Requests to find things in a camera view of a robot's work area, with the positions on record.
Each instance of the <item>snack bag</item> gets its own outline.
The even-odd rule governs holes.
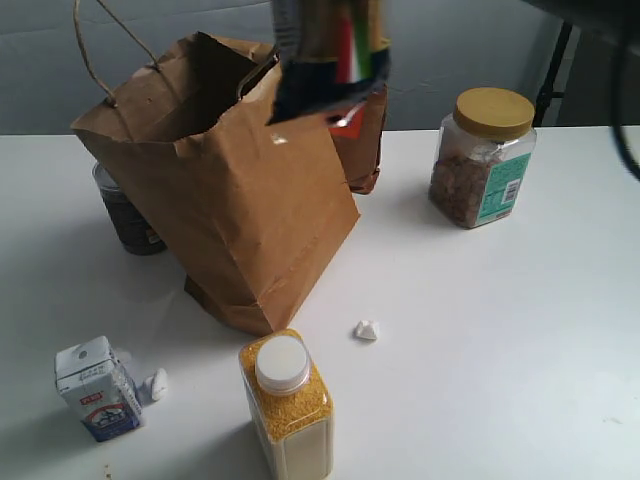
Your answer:
[[[389,77],[384,0],[271,4],[283,76],[269,124],[318,113],[328,124],[348,124],[358,106],[382,91]]]

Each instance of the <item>black cable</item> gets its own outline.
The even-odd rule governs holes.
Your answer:
[[[627,0],[627,15],[622,25],[618,47],[611,63],[611,132],[613,141],[622,159],[622,163],[638,181],[640,181],[640,165],[633,158],[627,135],[622,127],[622,85],[624,73],[627,68],[627,52],[634,34],[634,22],[637,20],[634,13],[634,3],[638,0]]]

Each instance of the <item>yellow grains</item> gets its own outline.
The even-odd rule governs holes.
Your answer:
[[[277,335],[288,335],[302,340],[295,330],[289,329],[252,343],[240,352],[240,364],[262,412],[267,435],[272,443],[277,443],[292,433],[329,417],[333,412],[333,402],[315,364],[311,368],[309,382],[293,395],[276,397],[260,388],[255,371],[256,357],[260,347]]]

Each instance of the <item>yellow lid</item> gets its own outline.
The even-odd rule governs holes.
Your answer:
[[[535,108],[522,95],[503,88],[473,88],[458,97],[453,118],[477,137],[506,142],[531,130]]]

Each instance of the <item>plastic jar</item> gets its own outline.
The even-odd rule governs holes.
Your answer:
[[[105,168],[96,163],[93,178],[118,238],[124,249],[134,255],[153,255],[167,246],[149,225],[138,209],[131,203]]]
[[[333,467],[333,402],[300,335],[284,330],[240,352],[249,410],[276,480],[320,480]]]
[[[458,97],[442,122],[429,189],[455,224],[475,228],[511,213],[536,143],[534,114],[509,90],[474,88]]]

